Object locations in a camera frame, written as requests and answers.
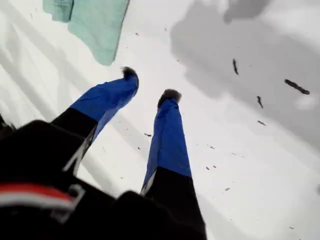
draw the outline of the red stripe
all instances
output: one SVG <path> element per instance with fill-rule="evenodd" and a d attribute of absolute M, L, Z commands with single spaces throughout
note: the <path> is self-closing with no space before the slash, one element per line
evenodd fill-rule
<path fill-rule="evenodd" d="M 48 197 L 58 198 L 73 202 L 73 199 L 66 193 L 53 188 L 32 183 L 9 183 L 0 184 L 0 194 L 3 193 L 32 193 L 40 194 Z"/>

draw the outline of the blue fabric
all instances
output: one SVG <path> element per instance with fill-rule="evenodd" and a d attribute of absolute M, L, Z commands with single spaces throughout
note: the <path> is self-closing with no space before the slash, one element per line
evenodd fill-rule
<path fill-rule="evenodd" d="M 138 78 L 105 82 L 89 89 L 70 107 L 98 122 L 93 141 L 119 109 L 126 106 L 138 90 Z"/>
<path fill-rule="evenodd" d="M 192 177 L 182 118 L 174 99 L 165 100 L 155 117 L 143 186 L 157 167 Z"/>

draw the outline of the white stripe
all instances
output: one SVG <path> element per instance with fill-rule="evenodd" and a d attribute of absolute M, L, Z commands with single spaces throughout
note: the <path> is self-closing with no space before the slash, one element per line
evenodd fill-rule
<path fill-rule="evenodd" d="M 75 204 L 57 197 L 43 196 L 31 193 L 3 193 L 0 194 L 0 207 L 23 205 L 44 209 L 63 208 L 73 210 Z"/>

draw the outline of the green cloth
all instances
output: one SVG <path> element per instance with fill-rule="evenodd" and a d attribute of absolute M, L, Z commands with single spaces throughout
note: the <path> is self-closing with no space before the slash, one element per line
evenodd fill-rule
<path fill-rule="evenodd" d="M 68 30 L 80 38 L 94 58 L 109 66 L 115 60 L 129 0 L 43 0 L 52 20 L 69 22 Z"/>

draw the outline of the debris on snow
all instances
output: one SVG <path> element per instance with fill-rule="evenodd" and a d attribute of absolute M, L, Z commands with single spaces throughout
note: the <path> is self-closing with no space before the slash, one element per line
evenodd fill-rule
<path fill-rule="evenodd" d="M 286 79 L 286 80 L 284 80 L 284 82 L 286 84 L 288 84 L 290 87 L 293 87 L 294 89 L 297 89 L 302 94 L 305 94 L 305 95 L 309 95 L 310 94 L 310 92 L 308 90 L 305 90 L 303 87 L 299 86 L 298 84 L 296 84 L 293 81 L 290 81 L 290 80 Z"/>
<path fill-rule="evenodd" d="M 239 76 L 239 72 L 238 72 L 238 68 L 237 68 L 237 61 L 235 59 L 233 59 L 233 70 L 235 72 L 235 74 L 237 74 Z"/>
<path fill-rule="evenodd" d="M 257 121 L 258 123 L 260 123 L 260 124 L 262 124 L 263 126 L 267 126 L 264 122 L 262 122 L 262 121 Z"/>
<path fill-rule="evenodd" d="M 258 99 L 258 104 L 260 105 L 260 107 L 263 109 L 264 106 L 262 105 L 262 102 L 261 102 L 261 97 L 260 96 L 256 96 L 256 98 Z"/>

